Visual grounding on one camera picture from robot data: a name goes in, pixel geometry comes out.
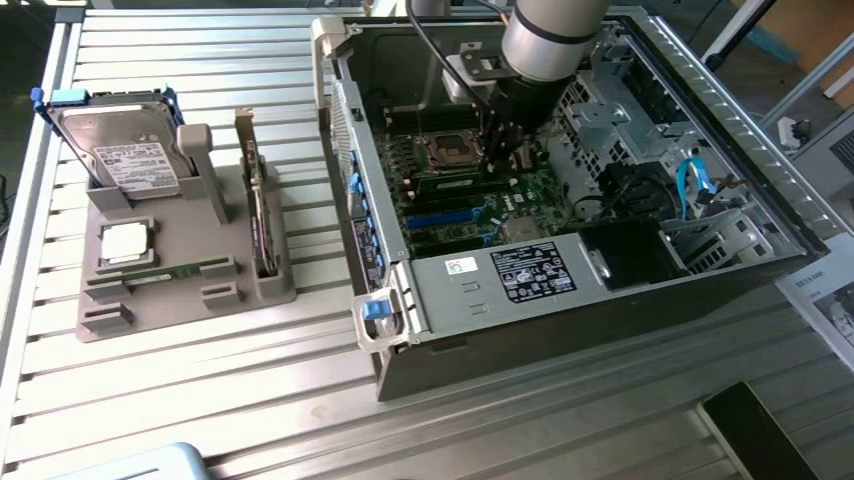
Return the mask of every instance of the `gray plastic holder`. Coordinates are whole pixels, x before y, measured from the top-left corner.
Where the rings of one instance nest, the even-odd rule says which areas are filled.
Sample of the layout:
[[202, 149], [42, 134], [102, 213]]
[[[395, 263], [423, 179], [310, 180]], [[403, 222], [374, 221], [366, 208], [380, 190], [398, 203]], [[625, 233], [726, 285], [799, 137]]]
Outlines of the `gray plastic holder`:
[[104, 214], [104, 217], [110, 219], [122, 218], [131, 213], [131, 202], [119, 187], [91, 187], [92, 183], [90, 182], [90, 188], [87, 188], [86, 194], [90, 196], [95, 208]]
[[212, 312], [234, 307], [240, 303], [240, 290], [235, 282], [202, 287], [202, 302]]
[[[192, 135], [187, 136], [187, 132], [194, 131], [195, 140]], [[183, 132], [179, 142], [191, 139], [204, 144], [202, 140], [210, 138], [207, 127], [180, 128], [179, 132]], [[274, 277], [259, 278], [243, 170], [240, 166], [214, 170], [206, 150], [210, 143], [202, 147], [182, 148], [194, 155], [199, 176], [182, 182], [180, 195], [139, 200], [132, 202], [132, 208], [114, 208], [107, 212], [99, 210], [95, 201], [90, 205], [82, 275], [84, 294], [79, 297], [76, 329], [83, 342], [231, 315], [296, 298], [276, 169], [267, 166], [264, 199], [271, 213], [268, 223], [279, 272]], [[211, 166], [208, 173], [214, 175], [206, 174], [206, 166]], [[96, 190], [96, 197], [103, 195], [110, 201], [116, 200], [115, 191], [108, 197], [100, 191], [104, 189]], [[147, 267], [127, 265], [128, 268], [104, 272], [100, 269], [103, 227], [140, 219], [152, 226], [154, 251], [150, 253], [156, 262]]]
[[111, 303], [83, 312], [80, 325], [91, 332], [123, 331], [134, 323], [131, 311], [122, 303]]

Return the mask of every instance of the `motherboard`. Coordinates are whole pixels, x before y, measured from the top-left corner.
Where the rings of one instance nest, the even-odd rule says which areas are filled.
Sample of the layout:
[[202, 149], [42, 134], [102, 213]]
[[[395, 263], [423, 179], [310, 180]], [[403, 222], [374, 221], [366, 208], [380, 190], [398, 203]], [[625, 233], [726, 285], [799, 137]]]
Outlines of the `motherboard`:
[[545, 150], [534, 145], [530, 158], [489, 171], [475, 135], [463, 129], [375, 137], [414, 258], [535, 240], [566, 223]]

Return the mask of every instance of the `metal workbench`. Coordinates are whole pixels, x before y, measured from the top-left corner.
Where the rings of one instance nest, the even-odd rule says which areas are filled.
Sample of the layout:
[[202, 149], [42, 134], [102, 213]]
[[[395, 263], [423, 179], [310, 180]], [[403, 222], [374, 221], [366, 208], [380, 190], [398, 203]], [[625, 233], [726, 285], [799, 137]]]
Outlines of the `metal workbench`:
[[222, 478], [738, 478], [694, 413], [738, 380], [822, 478], [850, 478], [854, 376], [773, 288], [670, 330], [375, 401], [311, 104], [308, 25], [324, 11], [98, 10], [58, 24], [43, 88], [168, 82], [187, 122], [214, 129], [218, 165], [239, 158], [234, 107], [256, 107], [300, 296], [78, 342], [86, 172], [36, 119], [0, 266], [4, 478], [176, 441]]

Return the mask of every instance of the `warning label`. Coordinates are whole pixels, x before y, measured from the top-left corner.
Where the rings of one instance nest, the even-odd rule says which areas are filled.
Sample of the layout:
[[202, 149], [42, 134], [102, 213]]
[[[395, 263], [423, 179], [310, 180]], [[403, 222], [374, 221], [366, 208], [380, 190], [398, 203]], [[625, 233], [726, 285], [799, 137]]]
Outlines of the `warning label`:
[[553, 242], [493, 253], [507, 298], [523, 303], [575, 290], [575, 283]]
[[95, 147], [95, 154], [123, 191], [178, 186], [175, 170], [160, 143]]

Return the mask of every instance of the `black robot arm segment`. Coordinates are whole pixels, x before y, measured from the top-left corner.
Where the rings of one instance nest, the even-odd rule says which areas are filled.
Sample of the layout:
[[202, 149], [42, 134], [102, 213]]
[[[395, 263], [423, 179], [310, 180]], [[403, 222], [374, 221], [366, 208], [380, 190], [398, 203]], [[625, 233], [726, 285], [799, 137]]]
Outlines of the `black robot arm segment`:
[[519, 0], [502, 39], [502, 67], [482, 112], [489, 169], [510, 159], [526, 169], [530, 137], [549, 120], [570, 76], [595, 41], [609, 0]]

